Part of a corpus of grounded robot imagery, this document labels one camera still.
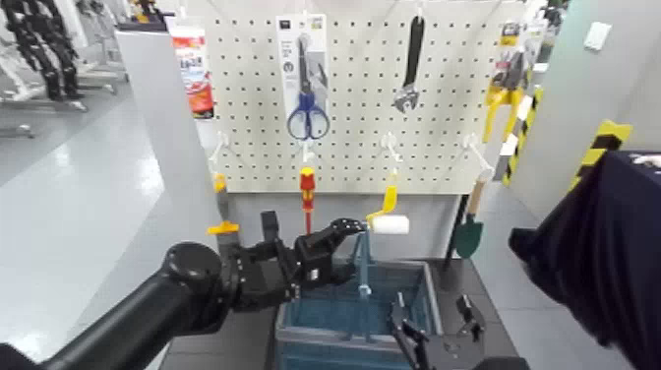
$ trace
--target pegboard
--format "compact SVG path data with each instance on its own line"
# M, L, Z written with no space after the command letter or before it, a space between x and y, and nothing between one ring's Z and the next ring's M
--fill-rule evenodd
M232 191L298 192L302 151L286 130L275 17L300 12L297 1L191 2L205 20L216 128L229 136L219 170ZM462 147L481 137L484 104L503 23L520 19L515 1L425 1L418 107L391 106L406 68L417 2L307 1L328 17L329 133L315 142L317 191L382 193L394 166L381 138L392 132L402 194L464 194L479 173Z

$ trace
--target metal hook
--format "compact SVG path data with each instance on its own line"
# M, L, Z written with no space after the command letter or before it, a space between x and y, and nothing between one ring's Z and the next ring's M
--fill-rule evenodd
M418 0L417 2L417 10L416 10L416 15L418 17L418 23L422 22L422 7L424 5L425 0Z
M489 164L487 159L480 153L480 151L477 150L476 147L477 143L477 136L475 136L475 133L471 133L470 135L466 135L463 138L463 143L462 146L465 150L470 149L473 154L477 157L477 160L480 162L480 168L482 169L480 172L480 180L483 181L488 181L490 178L494 176L494 173L496 170L494 167Z
M303 163L307 163L308 160L312 160L315 157L315 153L312 152L311 147L314 144L312 139L304 140L301 145L303 146Z
M216 173L216 168L218 166L218 155L220 150L223 148L229 147L229 136L218 130L218 144L215 146L213 153L209 156L209 167L211 173Z
M391 152L392 158L395 162L402 163L404 159L402 159L401 154L394 151L395 145L397 145L397 138L392 132L388 131L388 133L381 138L381 148Z

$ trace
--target blue bin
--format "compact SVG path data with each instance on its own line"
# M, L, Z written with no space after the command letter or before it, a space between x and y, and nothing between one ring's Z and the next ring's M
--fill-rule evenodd
M369 267L368 329L363 325L358 279L341 286L302 292L280 306L275 327L280 370L410 369L391 336L388 315L401 292L408 317L429 334L441 333L441 321L429 267L416 262L377 262ZM354 333L347 339L347 333Z

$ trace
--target product label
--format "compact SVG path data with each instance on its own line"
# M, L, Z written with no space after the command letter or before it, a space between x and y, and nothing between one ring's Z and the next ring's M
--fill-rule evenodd
M308 79L316 104L326 110L329 86L327 71L326 16L323 14L294 14L277 17L278 54L284 94L285 117L298 107L300 92L299 40L305 45Z
M211 97L210 73L205 56L205 38L203 36L174 36L172 39L193 116L195 118L212 118L213 98Z

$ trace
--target yellow and black stripe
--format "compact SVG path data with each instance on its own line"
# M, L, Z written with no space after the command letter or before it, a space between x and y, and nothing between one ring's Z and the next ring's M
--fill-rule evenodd
M580 182L582 177L592 170L606 151L618 150L629 138L632 129L632 125L619 125L613 121L604 121L599 126L592 146L587 150L576 176L571 181L570 191Z
M503 183L506 186L510 186L511 177L514 175L514 172L516 171L516 167L518 166L518 158L521 154L521 150L523 149L523 146L525 145L525 142L527 141L530 128L532 127L532 124L535 123L535 117L537 116L537 107L539 106L539 102L542 100L543 95L544 95L544 89L539 87L535 89L535 94L532 97L532 104L530 105L530 110L528 110L528 115L525 117L525 120L521 123L521 130L518 132L518 143L516 143L516 149L514 149L514 154L510 157L510 161L508 162L508 168L505 170L505 175L503 175Z

